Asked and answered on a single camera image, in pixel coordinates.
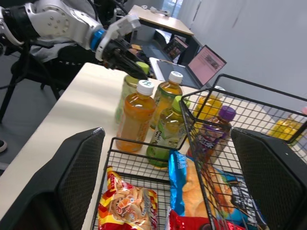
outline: chip bag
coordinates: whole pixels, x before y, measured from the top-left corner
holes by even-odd
[[[193,159],[171,150],[168,164],[171,208],[180,216],[208,218]],[[209,200],[208,208],[217,220],[229,220],[249,230],[267,229],[263,216],[254,211],[258,208],[248,194],[242,175],[207,165],[205,177],[202,176],[202,181]]]
[[[107,191],[98,205],[99,230],[156,230],[157,194],[133,186],[107,168]]]
[[[165,230],[211,230],[209,218],[204,217],[181,217],[174,210],[170,210],[167,216]],[[216,230],[245,230],[229,221],[218,223],[214,220]]]

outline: red snack bag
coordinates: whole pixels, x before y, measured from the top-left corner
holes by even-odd
[[[135,187],[107,168],[107,191],[98,205],[99,230],[156,230],[157,194]]]
[[[181,217],[174,210],[169,213],[168,220],[169,230],[211,230],[210,220],[203,217]],[[218,224],[214,220],[214,226],[217,230],[245,230],[243,227],[234,225],[233,223],[227,221],[227,228],[223,227],[222,224]]]

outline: blue ring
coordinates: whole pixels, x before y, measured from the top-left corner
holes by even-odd
[[[105,33],[105,30],[103,30],[103,29],[97,30],[94,33],[94,36],[93,36],[92,41],[91,41],[91,50],[92,51],[95,51],[97,42],[100,40],[100,38],[103,36],[104,33]]]

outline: yellow bottle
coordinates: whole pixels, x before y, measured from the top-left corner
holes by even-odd
[[[140,61],[136,62],[136,64],[138,64],[142,68],[142,70],[146,74],[148,74],[149,66],[147,64],[140,62]],[[119,124],[121,122],[121,117],[123,115],[124,101],[128,95],[136,92],[136,87],[138,86],[138,82],[139,82],[139,79],[136,79],[130,75],[125,76],[122,91],[121,91],[120,101],[118,103],[118,106],[115,112],[116,123]]]
[[[117,137],[145,141],[156,108],[153,98],[150,97],[153,91],[153,83],[141,80],[138,83],[137,92],[126,97]],[[117,140],[116,146],[122,151],[136,152],[141,149],[142,144]]]
[[[220,86],[215,86],[216,89],[219,90],[223,90],[225,91],[225,89],[223,89]],[[201,113],[199,114],[198,119],[200,120],[208,120],[214,116],[217,116],[219,114],[220,109],[223,106],[223,103],[221,101],[223,97],[223,94],[220,92],[216,92],[216,91],[212,91],[210,97],[208,98],[206,105],[203,107],[203,109],[201,110]],[[197,113],[198,111],[201,109],[202,105],[204,104],[206,100],[206,97],[200,97],[200,99],[198,100],[198,104],[195,107],[195,111],[193,112],[193,115],[195,117],[197,117]],[[195,123],[195,127],[196,128],[200,128],[202,126],[202,124],[199,123]]]
[[[168,81],[162,82],[154,95],[154,101],[157,106],[157,109],[154,113],[153,120],[150,127],[155,129],[160,114],[163,110],[172,107],[172,103],[176,96],[182,96],[182,89],[179,86],[183,78],[181,73],[172,71],[169,75]]]
[[[268,132],[267,135],[283,140],[289,140],[298,129],[306,122],[306,117],[292,114],[289,115],[286,119],[280,119],[273,128]],[[294,145],[301,139],[303,134],[298,136],[295,142],[292,143]]]

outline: bottle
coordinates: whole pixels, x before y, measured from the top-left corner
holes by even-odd
[[[161,112],[158,124],[150,141],[151,144],[171,148],[178,148],[181,145],[186,135],[184,120],[179,105],[181,97],[182,96],[176,96],[172,103],[172,107]],[[189,107],[190,102],[186,101],[186,105]],[[168,160],[169,150],[148,146],[146,155]],[[167,162],[155,160],[149,160],[149,163],[157,167],[167,167],[168,165]]]
[[[307,114],[306,107],[302,109],[302,113]],[[273,128],[268,132],[271,137],[289,140],[298,129],[306,122],[307,118],[297,114],[291,114],[286,119],[280,119],[276,122]],[[290,144],[295,145],[303,136],[303,133],[296,138],[296,140]]]
[[[156,108],[153,98],[150,97],[154,91],[154,84],[148,80],[141,80],[136,90],[136,93],[128,95],[125,99],[117,137],[144,142]],[[142,144],[117,140],[116,146],[122,151],[136,152],[141,149]]]
[[[154,101],[157,106],[157,109],[154,113],[153,120],[151,122],[150,127],[155,129],[160,114],[166,108],[170,108],[172,106],[173,100],[176,96],[182,95],[182,90],[179,84],[182,81],[182,74],[176,71],[172,71],[169,74],[168,81],[162,82],[154,95]]]
[[[222,106],[219,111],[218,116],[206,119],[206,121],[215,123],[220,126],[215,126],[214,124],[208,125],[203,124],[202,128],[198,130],[195,140],[201,144],[203,153],[205,154],[205,162],[211,164],[215,163],[217,157],[221,154],[230,139],[230,122],[235,118],[236,111],[229,106]],[[193,157],[191,153],[191,148],[187,152],[187,156]]]
[[[143,62],[136,62],[142,70],[148,74],[149,73],[149,66]],[[119,124],[121,122],[121,117],[123,115],[123,105],[126,97],[132,93],[136,92],[136,87],[138,86],[139,79],[136,79],[130,75],[126,75],[123,82],[123,87],[121,91],[120,100],[115,111],[115,122]]]
[[[220,86],[215,86],[216,89],[223,90]],[[209,119],[213,116],[217,116],[223,103],[221,101],[221,98],[223,97],[223,94],[217,91],[212,91],[210,97],[208,98],[206,105],[202,108],[201,113],[198,117],[200,120]],[[206,100],[206,97],[201,96],[198,100],[198,104],[195,107],[195,111],[193,112],[193,115],[196,117],[198,111],[201,109],[202,105],[204,104]]]

